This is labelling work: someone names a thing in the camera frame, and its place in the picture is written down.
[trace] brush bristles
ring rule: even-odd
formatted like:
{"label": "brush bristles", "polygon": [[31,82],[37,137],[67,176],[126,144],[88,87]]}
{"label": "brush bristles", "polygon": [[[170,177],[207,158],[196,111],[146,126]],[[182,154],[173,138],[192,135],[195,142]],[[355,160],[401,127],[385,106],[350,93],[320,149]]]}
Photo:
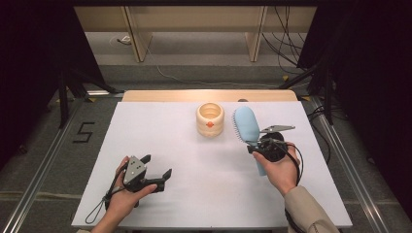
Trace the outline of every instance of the brush bristles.
{"label": "brush bristles", "polygon": [[237,128],[236,120],[235,120],[235,118],[234,118],[235,113],[236,113],[236,110],[233,112],[233,114],[232,114],[232,116],[231,116],[232,122],[233,122],[234,132],[235,132],[235,134],[236,134],[236,137],[237,137],[242,143],[245,143],[245,141],[242,140],[242,137],[240,137],[239,129]]}

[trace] blue brush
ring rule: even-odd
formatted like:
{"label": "blue brush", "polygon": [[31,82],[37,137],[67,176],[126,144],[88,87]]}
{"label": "blue brush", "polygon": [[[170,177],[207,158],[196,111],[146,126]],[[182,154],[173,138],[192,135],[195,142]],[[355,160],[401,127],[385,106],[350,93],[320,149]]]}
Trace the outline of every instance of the blue brush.
{"label": "blue brush", "polygon": [[[240,107],[234,111],[232,120],[237,137],[242,142],[257,148],[260,130],[254,112],[249,107]],[[261,176],[266,175],[263,167],[258,162],[257,169]]]}

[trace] cabinet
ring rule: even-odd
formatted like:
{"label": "cabinet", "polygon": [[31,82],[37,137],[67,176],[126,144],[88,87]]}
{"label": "cabinet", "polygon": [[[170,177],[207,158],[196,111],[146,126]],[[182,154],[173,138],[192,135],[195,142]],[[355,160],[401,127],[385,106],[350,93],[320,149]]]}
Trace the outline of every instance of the cabinet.
{"label": "cabinet", "polygon": [[[142,62],[153,32],[245,32],[251,61],[262,32],[283,32],[285,7],[76,7],[84,31],[126,31]],[[290,32],[307,33],[316,7],[290,7]]]}

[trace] hand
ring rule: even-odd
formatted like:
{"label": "hand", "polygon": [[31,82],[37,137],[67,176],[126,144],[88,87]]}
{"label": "hand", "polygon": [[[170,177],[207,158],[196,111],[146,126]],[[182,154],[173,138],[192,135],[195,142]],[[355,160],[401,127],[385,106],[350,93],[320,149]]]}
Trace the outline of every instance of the hand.
{"label": "hand", "polygon": [[[288,153],[297,161],[297,164],[300,164],[293,143],[288,143]],[[252,155],[261,164],[266,171],[267,178],[280,191],[282,196],[285,196],[292,188],[296,187],[296,167],[287,155],[277,162],[270,162],[256,151]]]}
{"label": "hand", "polygon": [[[120,168],[127,163],[129,157],[125,157],[121,164],[119,165],[118,169],[116,170],[116,174],[120,171]],[[123,179],[124,179],[124,172],[121,172],[116,180],[115,186],[123,187]],[[119,217],[125,218],[128,216],[134,208],[134,205],[142,199],[143,197],[147,196],[148,194],[152,193],[156,189],[157,185],[152,184],[146,186],[142,190],[138,192],[129,192],[126,189],[115,193],[112,196],[110,201],[110,206],[107,212],[116,213]]]}
{"label": "hand", "polygon": [[[129,160],[129,157],[125,157],[118,169]],[[115,186],[123,187],[124,172],[121,172],[116,179]],[[103,218],[96,224],[91,232],[113,232],[119,223],[128,216],[133,210],[136,203],[143,197],[149,195],[157,188],[157,184],[151,184],[144,187],[138,192],[129,192],[126,189],[113,194],[110,201],[109,208]]]}

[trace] sleeve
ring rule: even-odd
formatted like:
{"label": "sleeve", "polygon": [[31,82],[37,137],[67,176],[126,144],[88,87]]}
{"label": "sleeve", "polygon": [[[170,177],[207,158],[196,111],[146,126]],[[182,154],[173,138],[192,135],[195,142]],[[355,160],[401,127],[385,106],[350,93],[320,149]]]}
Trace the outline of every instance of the sleeve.
{"label": "sleeve", "polygon": [[339,233],[322,206],[303,186],[297,186],[285,195],[285,208],[296,225],[305,232]]}

